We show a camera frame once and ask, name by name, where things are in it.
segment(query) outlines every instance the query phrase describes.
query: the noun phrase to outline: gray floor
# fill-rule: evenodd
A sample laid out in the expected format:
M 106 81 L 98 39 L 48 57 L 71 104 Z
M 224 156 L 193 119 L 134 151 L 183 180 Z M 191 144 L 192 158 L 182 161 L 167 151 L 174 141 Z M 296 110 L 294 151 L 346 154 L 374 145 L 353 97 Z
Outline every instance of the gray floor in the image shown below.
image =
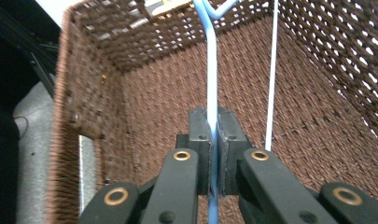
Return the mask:
M 37 83 L 14 111 L 20 129 L 20 170 L 17 223 L 43 223 L 53 102 L 42 83 Z M 91 140 L 80 136 L 80 210 L 95 189 Z

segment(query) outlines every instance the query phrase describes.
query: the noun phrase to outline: blue cable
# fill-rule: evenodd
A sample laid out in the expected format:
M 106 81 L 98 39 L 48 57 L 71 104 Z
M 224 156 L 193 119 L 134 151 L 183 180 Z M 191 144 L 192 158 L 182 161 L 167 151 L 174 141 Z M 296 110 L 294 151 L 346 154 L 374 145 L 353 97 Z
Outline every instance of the blue cable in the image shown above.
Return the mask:
M 238 0 L 227 0 L 214 10 L 208 0 L 193 0 L 200 17 L 207 41 L 207 99 L 206 119 L 212 134 L 214 151 L 212 157 L 211 191 L 208 193 L 208 222 L 218 224 L 217 189 L 217 42 L 216 33 L 210 18 L 220 19 Z

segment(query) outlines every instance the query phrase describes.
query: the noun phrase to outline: wicker basket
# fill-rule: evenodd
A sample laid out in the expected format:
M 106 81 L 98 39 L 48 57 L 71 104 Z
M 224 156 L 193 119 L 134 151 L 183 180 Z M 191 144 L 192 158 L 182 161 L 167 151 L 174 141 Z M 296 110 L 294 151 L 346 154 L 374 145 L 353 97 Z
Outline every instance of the wicker basket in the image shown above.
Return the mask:
M 243 0 L 214 21 L 219 104 L 257 147 L 272 5 Z M 311 189 L 342 181 L 378 199 L 378 1 L 282 0 L 279 9 L 274 153 Z M 91 0 L 69 8 L 63 28 L 48 223 L 77 222 L 80 134 L 94 143 L 98 189 L 142 185 L 188 131 L 188 111 L 205 105 L 206 44 L 191 3 L 154 17 L 144 1 Z M 220 199 L 221 223 L 242 222 L 236 204 Z M 200 223 L 205 207 L 200 198 Z

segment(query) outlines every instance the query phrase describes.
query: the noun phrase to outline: white string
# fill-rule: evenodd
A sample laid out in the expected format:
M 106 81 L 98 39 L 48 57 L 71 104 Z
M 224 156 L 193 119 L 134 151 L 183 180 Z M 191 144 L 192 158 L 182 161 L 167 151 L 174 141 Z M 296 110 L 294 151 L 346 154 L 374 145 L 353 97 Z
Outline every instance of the white string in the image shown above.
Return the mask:
M 273 0 L 273 42 L 271 46 L 270 88 L 268 93 L 267 130 L 265 134 L 265 149 L 271 151 L 273 140 L 273 98 L 275 95 L 276 43 L 278 28 L 278 0 Z

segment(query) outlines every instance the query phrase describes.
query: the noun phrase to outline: brown woven basket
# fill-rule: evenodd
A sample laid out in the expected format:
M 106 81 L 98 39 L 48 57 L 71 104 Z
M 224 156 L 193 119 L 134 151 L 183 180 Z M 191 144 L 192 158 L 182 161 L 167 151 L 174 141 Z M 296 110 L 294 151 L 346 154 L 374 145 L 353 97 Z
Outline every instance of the brown woven basket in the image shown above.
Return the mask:
M 243 0 L 214 21 L 219 104 L 257 147 L 272 5 Z M 341 181 L 378 200 L 378 1 L 282 0 L 279 10 L 274 153 L 311 189 Z M 157 175 L 188 111 L 205 105 L 206 44 L 191 3 L 153 17 L 144 1 L 90 0 L 65 13 L 60 46 L 47 222 L 75 223 L 78 136 L 93 140 L 98 189 Z M 220 199 L 220 223 L 243 222 L 236 203 Z M 205 207 L 201 198 L 199 223 Z

